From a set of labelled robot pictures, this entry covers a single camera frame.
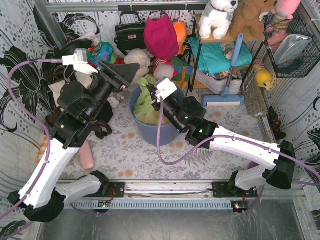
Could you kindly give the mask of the green trash bag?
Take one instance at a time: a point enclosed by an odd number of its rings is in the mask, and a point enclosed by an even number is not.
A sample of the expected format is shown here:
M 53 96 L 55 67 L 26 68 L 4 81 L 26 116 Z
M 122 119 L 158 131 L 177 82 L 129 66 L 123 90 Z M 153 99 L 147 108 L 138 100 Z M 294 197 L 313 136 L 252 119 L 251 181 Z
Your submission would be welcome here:
M 134 104 L 133 115 L 134 117 L 147 125 L 157 126 L 159 123 L 160 112 L 155 111 L 151 105 L 152 98 L 146 85 L 156 83 L 156 79 L 153 76 L 146 75 L 142 77 L 139 81 L 139 90 L 141 93 L 138 94 L 138 99 Z

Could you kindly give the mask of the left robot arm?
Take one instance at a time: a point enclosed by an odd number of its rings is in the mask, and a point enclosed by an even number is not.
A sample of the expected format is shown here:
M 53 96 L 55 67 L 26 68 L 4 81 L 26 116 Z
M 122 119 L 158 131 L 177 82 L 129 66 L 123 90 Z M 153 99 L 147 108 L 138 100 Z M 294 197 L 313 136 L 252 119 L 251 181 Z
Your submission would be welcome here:
M 68 162 L 94 130 L 111 93 L 129 87 L 140 68 L 138 63 L 111 64 L 104 60 L 100 65 L 100 70 L 91 73 L 92 82 L 88 87 L 78 81 L 62 87 L 57 102 L 64 112 L 51 130 L 43 157 L 25 186 L 8 195 L 8 201 L 23 208 L 24 216 L 31 222 L 51 222 L 65 205 L 89 195 L 103 196 L 109 192 L 110 180 L 98 170 L 80 180 L 57 186 Z

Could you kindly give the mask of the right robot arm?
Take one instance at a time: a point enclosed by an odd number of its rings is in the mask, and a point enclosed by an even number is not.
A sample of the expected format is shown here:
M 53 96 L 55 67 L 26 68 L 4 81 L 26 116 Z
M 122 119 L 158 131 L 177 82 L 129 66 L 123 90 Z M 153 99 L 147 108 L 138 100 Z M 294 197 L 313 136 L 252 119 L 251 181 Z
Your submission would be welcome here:
M 234 171 L 227 183 L 215 186 L 215 197 L 246 197 L 254 187 L 265 184 L 291 189 L 295 162 L 290 158 L 295 155 L 290 142 L 268 143 L 236 134 L 206 120 L 206 110 L 195 97 L 186 97 L 178 103 L 172 94 L 163 97 L 152 87 L 148 91 L 154 110 L 167 118 L 179 133 L 185 133 L 185 140 L 194 148 L 225 151 L 256 163 L 248 170 Z

